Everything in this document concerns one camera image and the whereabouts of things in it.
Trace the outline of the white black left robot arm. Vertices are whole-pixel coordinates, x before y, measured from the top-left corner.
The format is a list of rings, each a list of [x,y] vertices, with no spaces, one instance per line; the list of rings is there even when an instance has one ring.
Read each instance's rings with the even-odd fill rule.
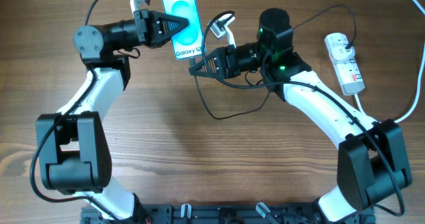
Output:
[[[137,195],[112,177],[102,120],[129,83],[131,51],[162,47],[188,24],[186,18],[143,9],[127,21],[77,29],[74,46],[86,67],[86,80],[60,110],[37,119],[32,186],[40,176],[45,188],[62,194],[63,202],[83,199],[105,223],[153,221]]]

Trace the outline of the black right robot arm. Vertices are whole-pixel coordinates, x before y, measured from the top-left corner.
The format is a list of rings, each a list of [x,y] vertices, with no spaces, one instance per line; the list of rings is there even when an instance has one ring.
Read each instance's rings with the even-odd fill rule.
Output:
[[[338,151],[337,185],[317,200],[325,223],[340,223],[412,183],[402,130],[394,120],[378,122],[336,95],[294,51],[294,31],[285,10],[265,10],[257,40],[201,53],[191,64],[195,77],[214,78],[224,85],[244,71],[259,71],[262,86],[308,116]]]

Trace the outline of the blue screen smartphone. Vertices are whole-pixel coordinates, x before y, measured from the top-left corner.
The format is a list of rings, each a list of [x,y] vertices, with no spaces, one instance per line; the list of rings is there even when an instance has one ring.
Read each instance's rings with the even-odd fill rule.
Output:
[[[168,21],[170,31],[179,29],[171,41],[177,60],[193,58],[202,53],[202,25],[196,0],[161,0],[167,15],[180,18],[180,21]]]

